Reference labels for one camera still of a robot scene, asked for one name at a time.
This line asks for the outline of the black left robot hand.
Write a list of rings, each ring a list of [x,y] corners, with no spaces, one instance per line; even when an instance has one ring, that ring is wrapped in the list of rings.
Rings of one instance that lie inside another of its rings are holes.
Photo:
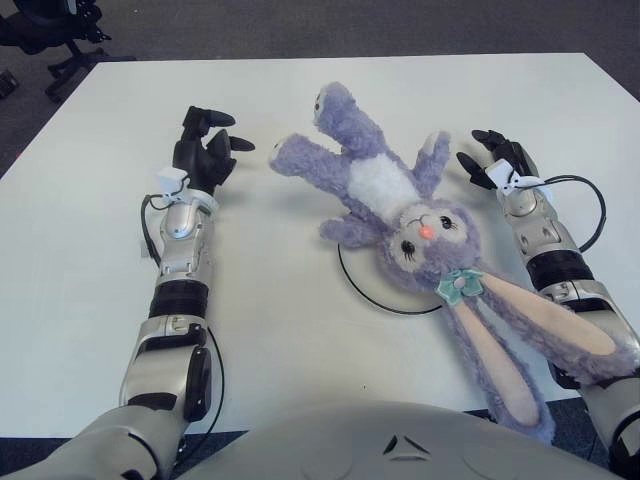
[[[183,133],[176,142],[173,167],[188,174],[189,188],[214,195],[233,172],[237,160],[232,151],[250,152],[249,140],[229,136],[226,127],[235,119],[224,112],[190,106],[183,121]]]

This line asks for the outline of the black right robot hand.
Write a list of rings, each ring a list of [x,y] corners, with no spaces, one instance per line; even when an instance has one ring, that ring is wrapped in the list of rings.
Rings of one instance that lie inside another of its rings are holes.
[[[526,150],[518,143],[506,139],[493,130],[473,130],[472,137],[481,143],[491,154],[495,162],[506,160],[515,171],[523,176],[538,177],[538,170]],[[486,173],[486,167],[464,152],[457,152],[460,165],[470,175],[470,182],[486,190],[496,190],[496,184]]]

